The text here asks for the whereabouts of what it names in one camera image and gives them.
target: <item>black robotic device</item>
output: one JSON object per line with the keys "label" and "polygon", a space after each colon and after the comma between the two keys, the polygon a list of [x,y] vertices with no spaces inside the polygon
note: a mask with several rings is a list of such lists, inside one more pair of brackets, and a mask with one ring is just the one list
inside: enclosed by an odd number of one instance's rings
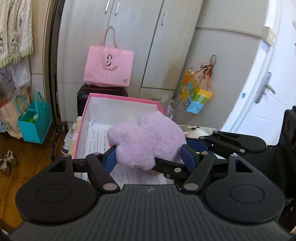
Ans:
{"label": "black robotic device", "polygon": [[[116,147],[85,159],[55,160],[15,198],[24,223],[10,240],[292,240],[277,223],[296,197],[296,107],[278,145],[214,131],[187,139],[184,164],[156,158],[174,185],[125,185],[109,175]],[[226,159],[217,159],[216,153]],[[74,176],[87,172],[91,182]]]}

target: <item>door frame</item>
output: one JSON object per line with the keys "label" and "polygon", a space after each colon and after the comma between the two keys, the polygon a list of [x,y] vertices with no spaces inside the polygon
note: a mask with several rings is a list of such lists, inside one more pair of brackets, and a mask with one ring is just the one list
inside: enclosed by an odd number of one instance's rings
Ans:
{"label": "door frame", "polygon": [[[276,36],[279,35],[282,11],[283,0],[269,0],[265,26],[271,27]],[[274,54],[274,49],[274,47],[268,47],[263,40],[260,41],[246,83],[221,131],[235,133],[238,130],[264,84],[265,76]]]}

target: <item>shoe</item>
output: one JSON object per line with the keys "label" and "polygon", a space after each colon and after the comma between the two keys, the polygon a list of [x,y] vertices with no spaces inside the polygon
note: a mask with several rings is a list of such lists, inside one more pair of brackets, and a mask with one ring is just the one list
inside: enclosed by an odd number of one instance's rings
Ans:
{"label": "shoe", "polygon": [[0,170],[6,176],[10,176],[11,174],[10,166],[3,158],[0,159]]}
{"label": "shoe", "polygon": [[4,160],[6,160],[11,167],[17,166],[18,164],[16,156],[10,150],[7,151],[7,154],[4,156]]}

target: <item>pink gift bag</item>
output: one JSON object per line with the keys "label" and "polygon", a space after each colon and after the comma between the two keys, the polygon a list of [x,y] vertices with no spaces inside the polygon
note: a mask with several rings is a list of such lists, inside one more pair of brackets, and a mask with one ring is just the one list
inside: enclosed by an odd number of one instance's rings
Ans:
{"label": "pink gift bag", "polygon": [[[115,48],[104,47],[109,29],[113,30]],[[131,80],[133,51],[117,48],[115,29],[109,26],[100,46],[91,46],[87,56],[84,72],[84,82],[99,87],[127,87]]]}

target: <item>white paper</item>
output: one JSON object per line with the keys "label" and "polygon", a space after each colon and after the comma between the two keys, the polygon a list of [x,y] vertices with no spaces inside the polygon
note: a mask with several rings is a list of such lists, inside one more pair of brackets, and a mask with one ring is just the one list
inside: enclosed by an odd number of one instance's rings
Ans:
{"label": "white paper", "polygon": [[[107,140],[107,131],[111,126],[96,123],[95,119],[89,121],[87,137],[84,149],[84,155],[100,152],[105,153],[110,144]],[[152,175],[147,171],[138,168],[130,168],[117,164],[110,173],[116,183],[123,188],[124,184],[142,184],[142,185],[164,185],[167,184],[166,178],[162,173]],[[82,174],[82,179],[89,181],[87,173]]]}

